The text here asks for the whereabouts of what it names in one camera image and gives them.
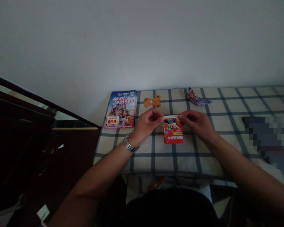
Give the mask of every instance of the plaid tablecloth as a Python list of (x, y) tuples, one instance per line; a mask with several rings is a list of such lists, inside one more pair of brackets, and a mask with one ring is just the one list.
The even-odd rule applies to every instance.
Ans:
[[(249, 136), (245, 135), (242, 121), (242, 117), (246, 116), (284, 117), (284, 87), (193, 90), (212, 103), (201, 107), (194, 105), (187, 99), (187, 89), (139, 91), (136, 120), (152, 108), (144, 107), (144, 98), (154, 98), (155, 95), (161, 96), (161, 107), (158, 110), (164, 115), (175, 115), (187, 109), (207, 113), (214, 129), (226, 141), (284, 184), (284, 169), (277, 169), (267, 163), (254, 150)], [(122, 143), (123, 138), (133, 130), (102, 129), (94, 164)], [(121, 174), (193, 177), (195, 182), (232, 185), (224, 168), (187, 126), (183, 126), (183, 138), (183, 144), (164, 144), (162, 126), (158, 126), (126, 163)]]

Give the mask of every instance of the person's left hand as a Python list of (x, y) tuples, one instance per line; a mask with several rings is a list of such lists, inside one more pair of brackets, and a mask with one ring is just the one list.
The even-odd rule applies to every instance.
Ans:
[(162, 124), (163, 121), (164, 116), (159, 110), (155, 108), (147, 110), (140, 115), (136, 130), (128, 138), (129, 143), (134, 147), (140, 146), (140, 144), (146, 140), (152, 131)]

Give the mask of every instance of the orange teddy bear cutout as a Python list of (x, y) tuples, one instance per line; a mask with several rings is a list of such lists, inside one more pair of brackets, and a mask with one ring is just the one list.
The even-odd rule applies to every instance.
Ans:
[(155, 96), (153, 99), (145, 98), (144, 107), (147, 108), (150, 105), (154, 105), (155, 108), (159, 108), (161, 106), (160, 99), (161, 99), (161, 96)]

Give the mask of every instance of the metal watch band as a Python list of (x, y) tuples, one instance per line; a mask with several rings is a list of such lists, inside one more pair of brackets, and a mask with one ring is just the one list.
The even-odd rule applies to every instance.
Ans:
[(128, 136), (126, 136), (124, 139), (123, 139), (123, 144), (125, 146), (125, 148), (127, 150), (129, 150), (130, 152), (134, 153), (136, 150), (139, 149), (139, 147), (133, 147), (132, 145), (130, 145), (130, 143), (128, 142), (128, 138), (130, 137), (131, 134), (129, 134)]

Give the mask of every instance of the pixelated area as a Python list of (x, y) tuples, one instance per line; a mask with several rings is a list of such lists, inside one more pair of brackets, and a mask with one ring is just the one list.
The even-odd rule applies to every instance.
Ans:
[(284, 117), (245, 117), (251, 146), (269, 163), (284, 169)]

